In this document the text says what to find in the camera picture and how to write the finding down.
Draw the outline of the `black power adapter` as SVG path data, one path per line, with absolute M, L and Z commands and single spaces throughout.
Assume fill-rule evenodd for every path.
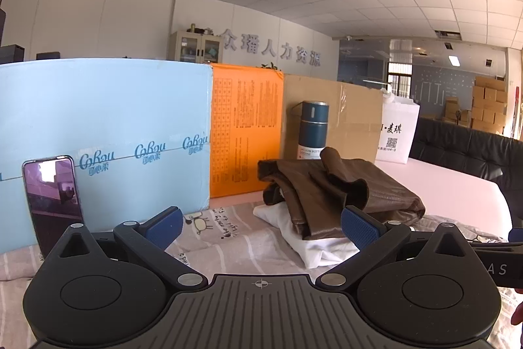
M 17 44 L 0 47 L 0 64 L 11 64 L 23 62 L 25 58 L 25 49 Z
M 59 51 L 40 52 L 35 56 L 36 60 L 61 59 Z

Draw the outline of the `stacked cardboard cartons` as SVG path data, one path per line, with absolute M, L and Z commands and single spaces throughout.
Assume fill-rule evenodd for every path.
M 507 92 L 505 83 L 477 76 L 472 86 L 472 107 L 461 109 L 457 97 L 448 97 L 445 103 L 445 122 L 496 135 L 502 135 L 506 123 Z

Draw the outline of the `glass door cabinet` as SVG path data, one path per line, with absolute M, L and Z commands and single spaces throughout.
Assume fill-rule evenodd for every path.
M 221 63 L 223 38 L 177 31 L 169 38 L 167 59 L 194 64 Z

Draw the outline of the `black power adapter left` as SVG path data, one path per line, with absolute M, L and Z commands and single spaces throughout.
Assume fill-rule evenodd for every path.
M 36 60 L 61 59 L 59 51 L 40 52 L 35 56 Z

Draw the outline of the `brown leather jacket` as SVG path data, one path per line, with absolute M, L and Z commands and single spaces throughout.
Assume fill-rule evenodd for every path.
M 342 237 L 341 213 L 352 205 L 382 223 L 416 224 L 426 213 L 418 195 L 364 159 L 343 159 L 326 147 L 320 159 L 258 163 L 266 205 L 286 203 L 291 230 L 305 240 Z

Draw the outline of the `brown cardboard box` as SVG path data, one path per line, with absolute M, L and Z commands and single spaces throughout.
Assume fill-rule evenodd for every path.
M 284 77 L 280 157 L 296 159 L 301 103 L 329 105 L 326 145 L 344 159 L 374 162 L 382 126 L 382 93 L 350 83 L 287 74 Z

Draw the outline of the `cartoon printed bed sheet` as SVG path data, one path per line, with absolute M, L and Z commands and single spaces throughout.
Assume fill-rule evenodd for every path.
M 255 214 L 254 203 L 231 205 L 190 214 L 178 242 L 167 252 L 207 277 L 217 273 L 303 273 L 315 279 L 327 267 L 306 269 L 300 255 L 278 228 Z M 35 343 L 22 312 L 22 298 L 42 256 L 36 245 L 1 255 L 1 347 L 29 348 Z

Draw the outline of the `smartphone leaning on box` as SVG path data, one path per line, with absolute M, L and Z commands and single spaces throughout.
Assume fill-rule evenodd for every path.
M 70 225 L 84 223 L 75 163 L 62 155 L 28 160 L 21 169 L 36 241 L 45 258 Z

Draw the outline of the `black leather sofa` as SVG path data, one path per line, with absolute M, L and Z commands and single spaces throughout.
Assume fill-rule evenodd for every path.
M 496 183 L 508 204 L 512 226 L 522 226 L 522 142 L 438 120 L 420 118 L 411 159 Z

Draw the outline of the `white paper bag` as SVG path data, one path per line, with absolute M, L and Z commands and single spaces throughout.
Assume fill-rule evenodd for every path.
M 376 159 L 406 164 L 417 127 L 420 106 L 407 97 L 382 89 L 382 125 Z

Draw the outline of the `large light blue box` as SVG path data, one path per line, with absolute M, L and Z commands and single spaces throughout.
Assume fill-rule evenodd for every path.
M 208 208 L 213 71 L 151 59 L 1 68 L 1 249 L 35 243 L 22 166 L 69 156 L 92 231 Z

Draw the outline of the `orange cardboard box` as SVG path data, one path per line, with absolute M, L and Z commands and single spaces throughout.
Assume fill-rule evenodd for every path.
M 214 64 L 210 126 L 210 197 L 256 192 L 258 163 L 280 153 L 284 74 Z

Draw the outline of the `dark blue thermos bottle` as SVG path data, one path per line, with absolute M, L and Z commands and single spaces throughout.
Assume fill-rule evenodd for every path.
M 300 111 L 297 159 L 320 159 L 326 146 L 329 104 L 323 101 L 302 101 L 291 112 Z

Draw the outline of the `black power adapter right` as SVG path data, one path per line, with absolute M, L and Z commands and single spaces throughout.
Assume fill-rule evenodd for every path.
M 25 49 L 17 44 L 0 47 L 0 64 L 11 64 L 23 62 L 25 58 Z

